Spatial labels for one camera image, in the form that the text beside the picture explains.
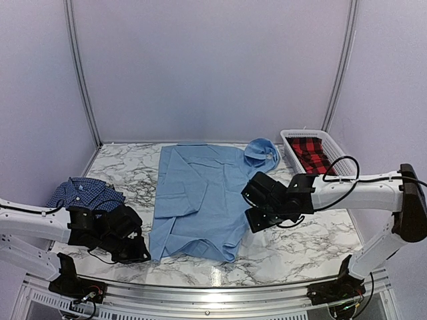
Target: blue plaid shirt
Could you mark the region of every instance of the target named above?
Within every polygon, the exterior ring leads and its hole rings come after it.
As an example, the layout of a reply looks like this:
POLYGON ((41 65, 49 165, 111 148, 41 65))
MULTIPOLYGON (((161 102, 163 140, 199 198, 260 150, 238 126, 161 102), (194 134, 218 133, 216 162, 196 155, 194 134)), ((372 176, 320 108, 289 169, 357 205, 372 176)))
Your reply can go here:
POLYGON ((104 181, 92 178, 68 178, 47 202, 48 207, 84 207, 90 210, 112 211, 125 201, 123 193, 108 187, 104 181))

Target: clothing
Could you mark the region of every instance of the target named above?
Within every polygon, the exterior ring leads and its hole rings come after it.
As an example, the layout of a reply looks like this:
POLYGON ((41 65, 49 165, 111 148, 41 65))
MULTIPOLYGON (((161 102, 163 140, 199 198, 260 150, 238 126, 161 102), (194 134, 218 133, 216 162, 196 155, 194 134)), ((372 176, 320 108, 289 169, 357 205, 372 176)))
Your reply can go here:
POLYGON ((232 262, 249 225, 241 196, 257 171, 267 172, 280 156, 267 139, 245 151, 205 143, 163 147, 155 197, 151 258, 181 252, 232 262))
POLYGON ((108 187, 102 180, 68 178, 67 182, 60 184, 55 190, 47 206, 65 208, 76 206, 110 212, 124 201, 122 193, 108 187))
MULTIPOLYGON (((306 173, 322 175, 330 167, 331 163, 323 152, 322 140, 315 137, 309 138, 286 138, 297 158, 300 160, 306 173)), ((336 175, 331 170, 329 175, 336 175)))

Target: light blue shirt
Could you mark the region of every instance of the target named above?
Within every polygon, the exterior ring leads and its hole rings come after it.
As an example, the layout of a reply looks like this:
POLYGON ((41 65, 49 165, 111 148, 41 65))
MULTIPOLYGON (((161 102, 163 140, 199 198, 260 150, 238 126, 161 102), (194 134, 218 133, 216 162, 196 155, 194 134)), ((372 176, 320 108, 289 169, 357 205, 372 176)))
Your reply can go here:
POLYGON ((176 253, 232 262, 248 230, 241 192, 257 171, 280 160, 274 144, 256 139, 245 151, 205 143, 163 147, 155 196, 151 258, 176 253))

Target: checkered shirt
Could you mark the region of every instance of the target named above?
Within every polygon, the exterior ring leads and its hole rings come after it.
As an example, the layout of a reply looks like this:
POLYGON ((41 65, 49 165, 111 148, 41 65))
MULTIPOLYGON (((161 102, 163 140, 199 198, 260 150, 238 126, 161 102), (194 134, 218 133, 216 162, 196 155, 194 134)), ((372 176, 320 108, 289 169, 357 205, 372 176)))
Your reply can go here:
POLYGON ((124 201, 123 194, 108 187, 104 181, 92 178, 68 178, 67 182, 55 190, 47 206, 84 207, 110 212, 124 201))
MULTIPOLYGON (((286 138, 286 140, 288 140, 292 150, 294 150, 294 153, 307 173, 317 175, 326 173, 331 163, 323 152, 321 139, 286 138)), ((334 170, 331 170, 328 174, 336 175, 334 170)))

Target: light purple wall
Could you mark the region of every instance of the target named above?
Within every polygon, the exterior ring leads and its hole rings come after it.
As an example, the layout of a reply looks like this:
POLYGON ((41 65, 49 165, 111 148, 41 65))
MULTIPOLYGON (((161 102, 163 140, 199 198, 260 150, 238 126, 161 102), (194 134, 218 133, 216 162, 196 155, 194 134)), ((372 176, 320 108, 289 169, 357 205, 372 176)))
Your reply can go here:
MULTIPOLYGON (((95 151, 62 1, 0 0, 0 110, 0 197, 44 205, 95 151)), ((25 272, 0 270, 0 319, 10 319, 25 272)))
POLYGON ((349 1, 76 1, 104 141, 279 139, 319 128, 349 1))
MULTIPOLYGON (((363 173, 411 163, 427 181, 427 2, 361 1, 356 40, 330 133, 363 173)), ((354 212, 365 240, 389 213, 354 212)), ((405 320, 427 319, 427 241, 387 264, 405 320)))

